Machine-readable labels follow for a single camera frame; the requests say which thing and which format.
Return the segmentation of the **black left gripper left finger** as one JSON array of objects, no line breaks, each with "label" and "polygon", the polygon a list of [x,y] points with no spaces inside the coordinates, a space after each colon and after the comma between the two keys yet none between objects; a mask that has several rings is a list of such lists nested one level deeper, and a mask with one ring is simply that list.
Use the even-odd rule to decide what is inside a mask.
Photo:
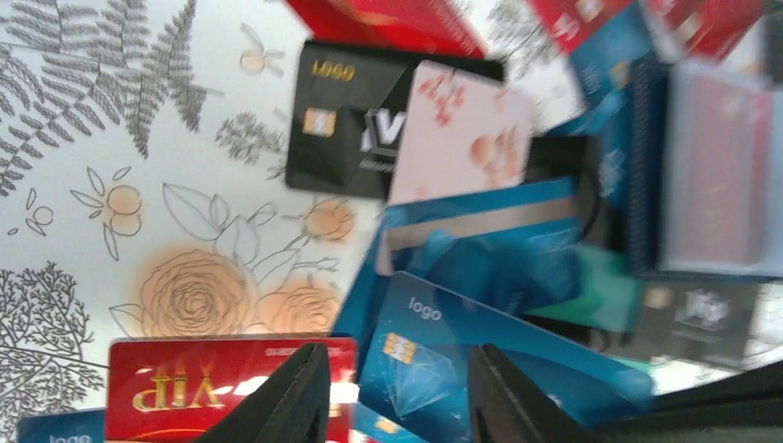
[{"label": "black left gripper left finger", "polygon": [[195,442],[324,442],[330,387],[327,346],[306,343]]}]

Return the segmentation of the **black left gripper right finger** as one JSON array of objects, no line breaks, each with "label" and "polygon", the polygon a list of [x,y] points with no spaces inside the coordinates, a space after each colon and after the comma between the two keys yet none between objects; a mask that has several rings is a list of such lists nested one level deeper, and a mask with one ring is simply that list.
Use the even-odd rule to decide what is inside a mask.
[{"label": "black left gripper right finger", "polygon": [[471,350],[467,387],[475,442],[594,443],[600,440],[566,414],[492,344]]}]

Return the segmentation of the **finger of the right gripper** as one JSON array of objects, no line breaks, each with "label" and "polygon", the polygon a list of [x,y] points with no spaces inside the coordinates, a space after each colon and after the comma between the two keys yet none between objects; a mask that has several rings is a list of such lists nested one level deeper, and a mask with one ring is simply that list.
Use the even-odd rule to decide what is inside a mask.
[{"label": "finger of the right gripper", "polygon": [[596,428],[602,442],[782,441],[782,363],[658,396],[654,409]]}]

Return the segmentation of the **blue VIP logo card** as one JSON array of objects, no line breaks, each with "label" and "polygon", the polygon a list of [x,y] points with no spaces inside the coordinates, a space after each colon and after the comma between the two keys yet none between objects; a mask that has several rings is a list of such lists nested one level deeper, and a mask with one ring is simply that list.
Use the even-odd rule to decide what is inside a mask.
[{"label": "blue VIP logo card", "polygon": [[497,346],[581,425],[653,403],[646,372],[402,271],[390,279],[359,400],[428,442],[468,442],[468,362],[484,344]]}]

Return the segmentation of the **dark blue card holder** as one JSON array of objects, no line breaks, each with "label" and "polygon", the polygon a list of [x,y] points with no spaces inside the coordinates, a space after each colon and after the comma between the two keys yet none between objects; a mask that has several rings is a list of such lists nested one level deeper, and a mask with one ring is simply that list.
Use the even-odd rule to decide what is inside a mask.
[{"label": "dark blue card holder", "polygon": [[647,280],[782,276],[782,91],[688,58],[631,67],[626,253]]}]

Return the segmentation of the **red VIP card gold text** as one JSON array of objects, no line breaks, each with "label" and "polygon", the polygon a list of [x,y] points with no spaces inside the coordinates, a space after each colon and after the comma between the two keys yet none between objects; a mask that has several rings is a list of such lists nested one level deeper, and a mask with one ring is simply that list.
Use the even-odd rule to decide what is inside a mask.
[{"label": "red VIP card gold text", "polygon": [[763,0],[651,0],[644,5],[687,54],[726,58],[761,17]]}]

